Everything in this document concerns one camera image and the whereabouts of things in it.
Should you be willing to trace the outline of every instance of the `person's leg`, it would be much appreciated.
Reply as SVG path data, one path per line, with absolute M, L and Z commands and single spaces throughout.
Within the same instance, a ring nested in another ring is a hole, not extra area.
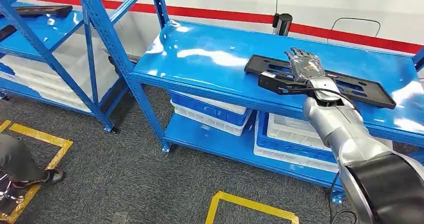
M 62 171 L 39 168 L 23 141 L 3 134 L 0 134 L 0 169 L 16 187 L 40 182 L 55 184 L 64 178 Z

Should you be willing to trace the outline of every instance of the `black cable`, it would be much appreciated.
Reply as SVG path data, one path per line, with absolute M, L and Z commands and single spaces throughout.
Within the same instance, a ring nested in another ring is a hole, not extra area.
M 334 214 L 334 216 L 332 215 L 332 205 L 331 205 L 331 193 L 333 192 L 333 190 L 334 190 L 334 185 L 335 185 L 335 183 L 336 183 L 336 181 L 337 181 L 337 178 L 338 178 L 338 176 L 340 175 L 340 172 L 338 171 L 337 172 L 337 174 L 335 175 L 335 177 L 334 177 L 334 180 L 332 181 L 332 184 L 331 184 L 331 187 L 330 187 L 330 193 L 328 194 L 328 202 L 329 202 L 329 204 L 328 204 L 328 206 L 329 206 L 329 208 L 330 208 L 330 224 L 334 224 L 335 222 L 336 222 L 336 219 L 337 219 L 337 217 L 340 215 L 340 214 L 342 214 L 342 213 L 350 213 L 350 214 L 352 214 L 353 216 L 354 216 L 354 218 L 355 218 L 355 221 L 354 221 L 354 223 L 353 224 L 357 224 L 357 222 L 358 222 L 358 217 L 356 216 L 356 213 L 355 212 L 353 212 L 353 211 L 351 211 L 351 210 L 348 210 L 348 209 L 343 209 L 343 210 L 339 210 L 338 212 L 336 212 L 335 214 Z
M 349 103 L 351 103 L 352 106 L 354 107 L 354 109 L 356 111 L 358 111 L 359 114 L 361 114 L 359 109 L 357 108 L 357 105 L 352 100 L 350 100 L 346 95 L 339 93 L 337 91 L 324 89 L 324 88 L 303 88 L 303 89 L 293 89 L 293 91 L 327 91 L 327 92 L 336 94 L 336 95 L 342 97 L 343 99 L 347 100 Z

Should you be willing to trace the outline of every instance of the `black shoe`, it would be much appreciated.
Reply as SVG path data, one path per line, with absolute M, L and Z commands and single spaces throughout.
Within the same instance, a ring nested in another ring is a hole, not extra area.
M 28 182 L 12 182 L 12 185 L 15 188 L 25 188 L 32 184 L 45 184 L 45 185 L 54 185 L 63 181 L 66 177 L 66 173 L 57 169 L 49 169 L 44 171 L 44 178 L 38 180 L 31 180 Z

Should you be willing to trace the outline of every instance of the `white plastic crate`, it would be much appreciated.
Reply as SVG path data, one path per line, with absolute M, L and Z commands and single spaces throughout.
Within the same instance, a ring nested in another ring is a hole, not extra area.
M 186 94 L 186 93 L 183 93 L 183 92 L 178 92 L 178 91 L 176 91 L 176 92 L 179 93 L 179 94 L 185 95 L 185 96 L 189 96 L 193 99 L 197 99 L 199 101 L 208 103 L 210 105 L 218 106 L 218 107 L 223 108 L 225 110 L 232 111 L 232 112 L 237 113 L 239 115 L 243 115 L 246 112 L 246 107 L 243 107 L 243 106 L 233 105 L 233 104 L 221 102 L 221 101 L 218 101 L 218 100 L 211 100 L 211 99 L 208 99 L 208 98 L 204 98 L 204 97 L 200 97 L 200 96 L 196 96 L 196 95 L 191 95 L 191 94 Z
M 324 146 L 320 136 L 309 121 L 270 113 L 268 116 L 268 129 L 266 131 L 266 135 L 271 138 L 331 151 L 330 148 Z M 389 148 L 393 148 L 391 140 L 378 137 L 374 138 Z
M 203 123 L 205 125 L 214 127 L 216 129 L 228 132 L 230 134 L 236 135 L 236 136 L 241 136 L 244 127 L 246 126 L 246 123 L 250 117 L 251 112 L 247 115 L 246 120 L 244 121 L 244 124 L 242 126 L 236 126 L 233 125 L 231 123 L 222 121 L 220 119 L 208 116 L 206 114 L 200 113 L 198 111 L 183 107 L 181 105 L 177 105 L 175 103 L 172 102 L 172 100 L 170 101 L 171 104 L 174 106 L 175 109 L 175 113 L 185 116 L 189 119 L 198 121 L 200 123 Z
M 45 83 L 36 82 L 34 80 L 24 79 L 15 75 L 0 71 L 0 78 L 4 78 L 16 83 L 28 86 L 34 91 L 38 92 L 41 97 L 55 101 L 60 104 L 71 106 L 82 111 L 91 112 L 91 110 L 84 104 L 84 102 L 73 92 L 73 90 L 66 86 L 64 91 L 55 89 L 54 86 L 46 85 Z M 113 86 L 118 80 L 114 69 L 109 70 L 108 73 L 104 73 L 100 79 L 97 79 L 97 94 L 98 100 L 100 101 L 106 92 Z M 92 92 L 88 92 L 88 97 L 93 100 Z
M 326 171 L 331 171 L 336 173 L 339 168 L 337 166 L 337 164 L 335 163 L 331 163 L 331 162 L 326 162 L 326 161 L 322 161 L 322 160 L 318 160 L 318 159 L 313 159 L 313 158 L 309 158 L 309 157 L 305 157 L 305 156 L 300 156 L 300 155 L 294 155 L 291 153 L 286 153 L 286 152 L 282 152 L 282 151 L 277 151 L 277 150 L 272 150 L 272 149 L 267 149 L 267 148 L 262 148 L 259 147 L 257 145 L 257 135 L 258 135 L 258 115 L 256 116 L 256 124 L 255 124 L 255 128 L 254 128 L 254 149 L 253 149 L 253 153 L 255 155 L 258 156 L 262 156 L 262 157 L 266 157 L 266 158 L 271 158 L 271 159 L 275 159 L 275 160 L 280 160 L 280 161 L 285 161 L 285 162 L 289 162 L 292 164 L 296 164 L 296 165 L 301 165 L 301 166 L 307 166 L 307 167 L 311 167 L 311 168 L 315 168 L 315 169 L 320 169 L 320 170 L 326 170 Z
M 100 79 L 115 67 L 109 62 L 108 54 L 102 50 L 103 44 L 100 39 L 92 38 L 92 43 L 96 77 Z M 54 51 L 53 55 L 82 90 L 89 95 L 92 90 L 86 46 L 84 35 L 73 34 Z M 46 63 L 12 55 L 4 56 L 0 62 L 9 66 L 17 77 L 54 86 L 57 90 L 64 92 L 69 90 L 63 79 Z M 112 78 L 118 79 L 118 75 L 115 73 Z

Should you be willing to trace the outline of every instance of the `red stripe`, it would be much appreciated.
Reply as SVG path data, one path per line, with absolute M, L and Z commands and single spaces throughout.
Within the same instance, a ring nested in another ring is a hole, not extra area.
M 80 0 L 38 0 L 45 2 L 53 2 L 66 5 L 81 5 Z M 122 2 L 119 1 L 110 1 L 102 0 L 103 6 L 106 9 L 117 9 Z M 134 4 L 131 9 L 133 12 L 143 12 L 143 13 L 152 13 L 154 10 L 154 5 L 149 4 Z M 185 16 L 185 17 L 195 17 L 195 18 L 204 18 L 204 19 L 217 19 L 217 20 L 231 20 L 231 21 L 240 21 L 240 22 L 251 22 L 251 23 L 262 23 L 262 24 L 271 24 L 273 20 L 273 15 L 262 15 L 262 14 L 251 14 L 251 13 L 240 13 L 240 12 L 231 12 L 231 11 L 222 11 L 222 10 L 207 10 L 207 9 L 195 9 L 195 8 L 185 8 L 185 7 L 175 7 L 167 6 L 168 14 L 174 16 Z M 323 29 L 318 27 L 312 27 L 307 25 L 300 25 L 293 23 L 290 26 L 290 32 L 299 33 L 304 35 L 310 35 L 315 37 L 321 37 L 326 39 L 344 41 L 354 44 L 372 46 L 382 49 L 395 50 L 401 52 L 407 52 L 415 54 L 423 46 L 381 39 L 376 37 L 369 37 L 364 35 L 351 34 L 341 31 Z

